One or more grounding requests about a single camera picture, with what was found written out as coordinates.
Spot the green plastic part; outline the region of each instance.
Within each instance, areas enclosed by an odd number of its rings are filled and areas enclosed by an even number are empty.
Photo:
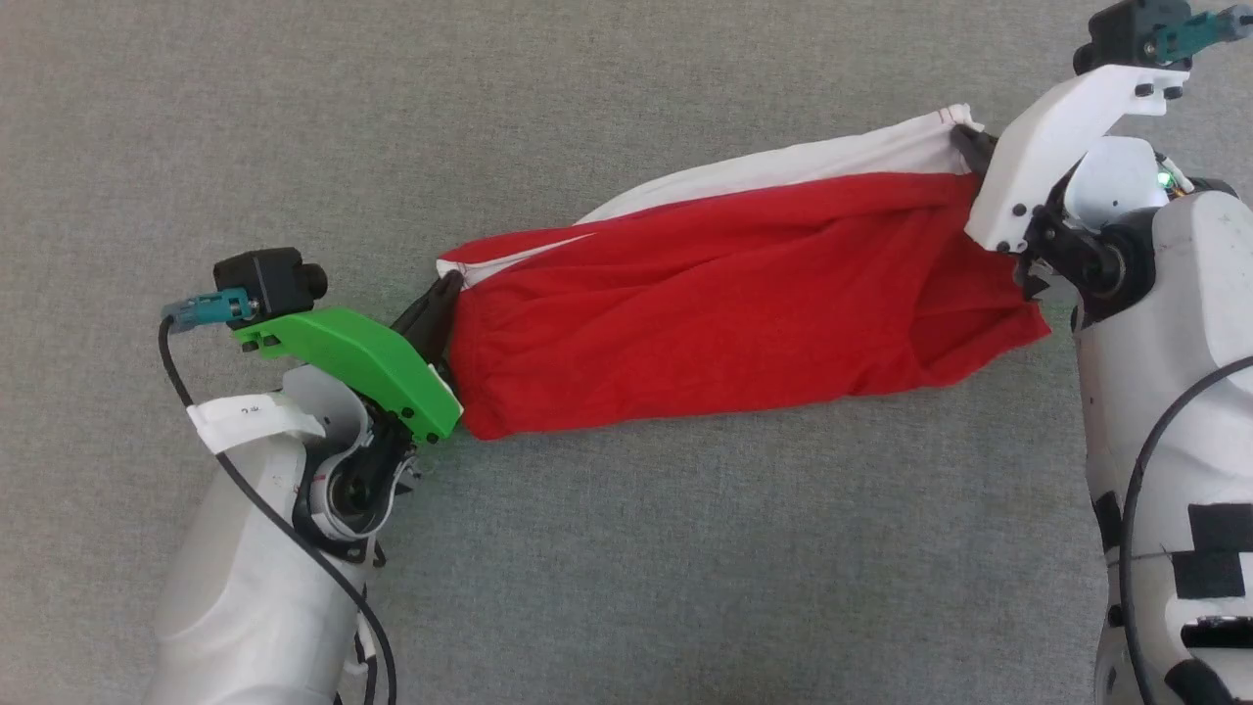
[[[356,311],[328,307],[234,331],[269,361],[292,357],[396,414],[416,440],[447,438],[461,403],[405,337]]]

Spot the red and white fabric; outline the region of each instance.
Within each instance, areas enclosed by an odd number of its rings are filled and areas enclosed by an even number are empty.
[[[965,105],[679,172],[471,242],[450,363],[485,440],[955,384],[1048,332],[962,227]]]

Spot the gray background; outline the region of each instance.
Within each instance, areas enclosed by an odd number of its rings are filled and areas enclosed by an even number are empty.
[[[1217,8],[1218,5],[1207,5]],[[0,701],[135,702],[214,472],[159,306],[293,244],[397,314],[464,240],[1069,75],[1099,3],[0,4]],[[1129,121],[1253,187],[1248,46]],[[1059,321],[1064,312],[1053,312]],[[205,399],[276,384],[178,339]],[[1068,336],[947,391],[426,456],[371,590],[402,702],[1083,702],[1104,606]]]

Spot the red cloth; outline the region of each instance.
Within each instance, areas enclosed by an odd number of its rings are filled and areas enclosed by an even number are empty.
[[[865,174],[471,242],[585,235],[461,293],[451,367],[481,440],[961,382],[1049,332],[962,232],[977,182]]]

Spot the cable connector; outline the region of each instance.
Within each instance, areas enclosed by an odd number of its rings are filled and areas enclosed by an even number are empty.
[[[257,314],[257,302],[248,298],[248,291],[238,287],[167,303],[160,316],[174,318],[170,332],[187,332],[198,326],[248,319]]]

